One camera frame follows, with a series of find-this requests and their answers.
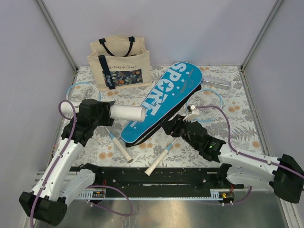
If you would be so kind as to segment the white shuttlecock tube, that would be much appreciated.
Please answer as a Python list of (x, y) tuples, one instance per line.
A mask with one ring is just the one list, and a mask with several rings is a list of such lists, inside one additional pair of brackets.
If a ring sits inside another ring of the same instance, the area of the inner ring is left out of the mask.
[[(59, 110), (67, 118), (71, 118), (73, 115), (72, 106), (68, 102), (63, 102), (59, 106)], [(110, 114), (112, 119), (143, 122), (146, 117), (146, 110), (141, 106), (114, 104), (110, 107)]]

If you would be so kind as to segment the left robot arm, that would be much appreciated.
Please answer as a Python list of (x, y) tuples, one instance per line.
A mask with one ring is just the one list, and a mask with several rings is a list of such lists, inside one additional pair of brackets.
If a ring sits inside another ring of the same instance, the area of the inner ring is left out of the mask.
[(62, 109), (62, 105), (70, 108), (72, 118), (64, 127), (58, 151), (31, 192), (22, 192), (19, 197), (22, 208), (30, 218), (31, 227), (34, 227), (34, 220), (57, 226), (63, 220), (68, 206), (85, 188), (97, 188), (103, 183), (102, 174), (88, 169), (81, 171), (67, 185), (64, 181), (77, 156), (92, 138), (94, 130), (99, 126), (112, 126), (114, 117), (111, 108), (114, 102), (85, 99), (75, 108), (74, 103), (63, 100), (58, 109), (66, 117), (68, 112)]

